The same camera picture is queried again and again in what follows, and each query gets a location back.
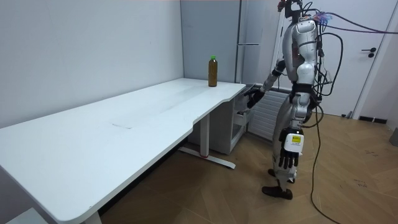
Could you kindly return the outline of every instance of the brown bottle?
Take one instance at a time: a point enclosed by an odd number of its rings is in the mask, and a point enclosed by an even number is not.
[[[210,87],[217,86],[217,67],[218,67],[218,62],[216,61],[216,56],[212,55],[211,60],[209,61],[209,86]]]

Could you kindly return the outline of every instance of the humanoid robot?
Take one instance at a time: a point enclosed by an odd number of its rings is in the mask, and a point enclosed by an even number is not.
[[[265,92],[272,88],[285,69],[293,83],[292,92],[283,102],[277,115],[273,136],[274,167],[268,170],[270,175],[277,178],[278,186],[262,188],[266,195],[288,200],[293,198],[293,193],[287,188],[287,183],[295,181],[296,167],[304,144],[303,124],[310,119],[312,109],[320,101],[313,92],[318,51],[321,50],[317,41],[317,21],[311,17],[303,17],[302,10],[293,11],[291,7],[295,2],[301,4],[301,0],[281,0],[278,5],[279,12],[285,8],[285,17],[292,18],[282,44],[284,59],[278,60],[275,69],[261,88],[249,90],[244,94],[249,96],[250,110]]]

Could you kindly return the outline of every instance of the desk leg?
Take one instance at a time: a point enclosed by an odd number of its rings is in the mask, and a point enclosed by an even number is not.
[[[194,156],[201,157],[230,169],[235,169],[236,165],[232,162],[228,162],[213,156],[209,156],[209,134],[210,134],[210,115],[206,115],[200,120],[200,153],[186,147],[181,147],[180,151],[189,153]]]
[[[102,224],[100,215],[98,212],[95,212],[92,216],[86,219],[82,224]]]

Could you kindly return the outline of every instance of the white door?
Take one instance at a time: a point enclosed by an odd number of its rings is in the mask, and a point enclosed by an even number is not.
[[[312,8],[325,12],[334,12],[370,28],[386,30],[396,4],[397,0],[317,0],[313,2]],[[291,23],[289,20],[284,19],[285,28]],[[363,30],[338,17],[333,17],[329,25]],[[333,94],[324,97],[321,106],[326,114],[341,116],[354,111],[373,61],[376,58],[369,58],[370,52],[362,50],[375,47],[377,48],[375,52],[377,55],[383,34],[347,32],[329,27],[326,28],[325,32],[332,32],[343,38],[344,56]],[[324,35],[323,50],[325,52],[325,68],[333,78],[340,58],[340,41],[336,37]],[[282,41],[279,45],[278,58],[282,58]],[[280,86],[282,88],[291,88],[292,84],[287,77],[281,77]],[[323,93],[329,93],[330,87],[330,85],[325,86]]]

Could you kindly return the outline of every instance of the label sticker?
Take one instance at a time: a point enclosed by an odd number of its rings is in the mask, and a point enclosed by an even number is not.
[[[301,142],[301,136],[293,136],[292,142],[300,143]]]

